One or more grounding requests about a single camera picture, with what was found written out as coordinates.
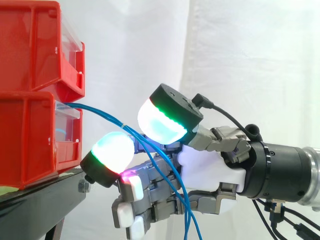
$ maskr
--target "black cable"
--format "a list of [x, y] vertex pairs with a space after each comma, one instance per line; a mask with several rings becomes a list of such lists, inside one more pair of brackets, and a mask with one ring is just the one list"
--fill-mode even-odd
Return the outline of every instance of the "black cable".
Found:
[[201, 94], [195, 95], [192, 102], [197, 108], [213, 109], [227, 117], [231, 122], [233, 122], [244, 134], [253, 142], [262, 142], [262, 137], [260, 135], [260, 130], [257, 125], [249, 124], [245, 128], [229, 113], [227, 113], [222, 108], [216, 106], [212, 101]]
[[248, 130], [246, 130], [233, 116], [231, 116], [229, 113], [227, 113], [225, 110], [223, 110], [222, 108], [216, 106], [216, 105], [212, 105], [211, 109], [216, 110], [217, 112], [221, 113], [222, 115], [224, 115], [225, 117], [227, 117], [231, 122], [233, 122], [242, 132], [244, 132], [244, 134], [251, 140], [251, 141], [255, 141], [257, 136], [251, 134]]
[[268, 207], [267, 204], [264, 201], [262, 201], [261, 199], [258, 198], [256, 200], [258, 203], [262, 204], [263, 206]]
[[286, 218], [285, 216], [283, 217], [283, 219], [288, 223], [290, 224], [292, 227], [295, 227], [296, 224], [294, 224], [292, 221], [290, 221], [288, 218]]
[[256, 209], [256, 211], [258, 212], [258, 214], [259, 214], [259, 216], [260, 216], [260, 218], [261, 218], [261, 220], [262, 220], [265, 228], [266, 228], [266, 229], [268, 230], [268, 232], [270, 233], [271, 237], [272, 237], [274, 240], [278, 240], [277, 237], [276, 237], [276, 235], [272, 232], [271, 228], [269, 227], [269, 225], [268, 225], [268, 223], [267, 223], [264, 215], [262, 214], [262, 212], [261, 212], [261, 210], [260, 210], [260, 208], [259, 208], [256, 200], [252, 200], [252, 202], [253, 202], [253, 205], [255, 206], [255, 209]]
[[280, 232], [277, 230], [277, 225], [271, 223], [271, 228], [274, 234], [280, 239], [280, 240], [287, 240]]
[[307, 224], [311, 225], [312, 227], [314, 227], [315, 229], [317, 229], [318, 231], [320, 231], [320, 226], [317, 225], [316, 223], [314, 223], [313, 221], [311, 221], [309, 218], [306, 218], [305, 216], [303, 216], [301, 213], [292, 210], [290, 208], [287, 208], [285, 206], [283, 206], [284, 211], [290, 214], [293, 214], [295, 216], [297, 216], [298, 218], [302, 219], [303, 221], [305, 221]]

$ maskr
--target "screw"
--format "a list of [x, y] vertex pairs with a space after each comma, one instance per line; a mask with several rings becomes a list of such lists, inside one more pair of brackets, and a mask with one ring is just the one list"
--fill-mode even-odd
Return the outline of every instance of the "screw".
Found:
[[79, 184], [78, 184], [79, 193], [83, 193], [83, 194], [89, 193], [90, 189], [91, 189], [91, 184], [87, 180], [81, 179], [79, 181]]

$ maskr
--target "white curtain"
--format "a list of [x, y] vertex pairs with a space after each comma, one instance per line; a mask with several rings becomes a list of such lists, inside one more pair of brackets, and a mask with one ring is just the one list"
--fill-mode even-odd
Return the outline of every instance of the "white curtain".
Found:
[[[180, 90], [190, 98], [203, 94], [243, 125], [257, 124], [266, 143], [319, 148], [319, 26], [319, 1], [191, 0]], [[232, 125], [203, 112], [208, 128]], [[203, 239], [272, 239], [252, 201], [238, 200], [226, 214], [196, 215]], [[320, 223], [311, 208], [286, 206]], [[182, 239], [183, 219], [172, 222], [180, 229], [172, 239]], [[300, 239], [289, 224], [278, 228], [287, 239]], [[197, 239], [195, 228], [189, 237]]]
[[[190, 98], [207, 96], [243, 125], [257, 124], [267, 143], [320, 147], [318, 1], [191, 0], [190, 6], [187, 0], [59, 2], [86, 44], [86, 97], [81, 103], [139, 129], [140, 106], [166, 83]], [[203, 113], [208, 128], [232, 125], [216, 112]], [[83, 116], [85, 155], [117, 128], [92, 113]], [[132, 164], [146, 159], [140, 155]], [[118, 195], [115, 187], [95, 184], [66, 216], [61, 239], [125, 240], [125, 230], [114, 228], [111, 214]], [[223, 215], [195, 213], [204, 240], [271, 239], [252, 202], [238, 200]], [[288, 206], [319, 223], [311, 209]], [[286, 223], [279, 230], [290, 240], [299, 239]], [[153, 224], [144, 239], [183, 239], [183, 234], [183, 216], [172, 216]], [[192, 224], [189, 239], [198, 239]]]

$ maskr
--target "red storage bin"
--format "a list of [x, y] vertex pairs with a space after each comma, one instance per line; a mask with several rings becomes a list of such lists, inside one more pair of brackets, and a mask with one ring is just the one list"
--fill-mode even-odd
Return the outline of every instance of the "red storage bin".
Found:
[[82, 112], [49, 92], [0, 92], [0, 186], [24, 189], [80, 164]]
[[85, 95], [85, 45], [56, 1], [0, 1], [0, 91]]

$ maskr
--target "robotic hand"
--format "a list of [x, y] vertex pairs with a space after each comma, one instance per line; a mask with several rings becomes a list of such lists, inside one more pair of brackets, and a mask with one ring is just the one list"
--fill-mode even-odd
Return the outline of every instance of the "robotic hand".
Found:
[[[229, 168], [216, 151], [198, 151], [180, 142], [159, 144], [159, 147], [179, 170], [185, 187], [193, 189], [188, 193], [193, 211], [221, 214], [235, 205], [236, 191], [244, 189], [244, 169]], [[135, 148], [136, 153], [143, 151], [137, 142]], [[154, 160], [175, 188], [180, 189], [167, 163], [159, 155]], [[117, 186], [120, 196], [112, 205], [114, 226], [126, 228], [128, 239], [141, 239], [151, 223], [185, 212], [183, 204], [149, 160], [124, 171]]]
[[[160, 153], [161, 149], [169, 157], [169, 161], [165, 161], [167, 158], [163, 153], [156, 154], [154, 163], [146, 161], [125, 171], [109, 169], [93, 149], [82, 160], [80, 165], [90, 183], [97, 182], [108, 188], [116, 181], [120, 196], [112, 205], [114, 225], [126, 228], [128, 239], [141, 239], [151, 223], [187, 211], [186, 203], [182, 204], [182, 198], [173, 191], [173, 188], [180, 189], [179, 183], [182, 182], [186, 188], [193, 189], [183, 198], [188, 198], [191, 210], [203, 214], [228, 211], [236, 203], [236, 194], [258, 199], [270, 212], [272, 231], [262, 214], [260, 216], [273, 239], [285, 239], [276, 227], [283, 220], [288, 220], [284, 217], [285, 211], [294, 212], [282, 203], [298, 202], [320, 211], [320, 149], [264, 143], [256, 125], [249, 124], [244, 128], [230, 114], [200, 94], [189, 100], [161, 84], [150, 96], [139, 111], [138, 121], [142, 131], [152, 140], [144, 137], [153, 142], [154, 147], [152, 144], [143, 146], [145, 138], [107, 113], [84, 105], [81, 107], [132, 134], [136, 154], [145, 150]], [[220, 112], [237, 127], [207, 129], [199, 125], [203, 119], [200, 108]], [[116, 152], [113, 156], [121, 155], [121, 148], [112, 149]], [[320, 231], [318, 225], [310, 222]], [[303, 239], [320, 239], [302, 224], [295, 224], [294, 228]]]

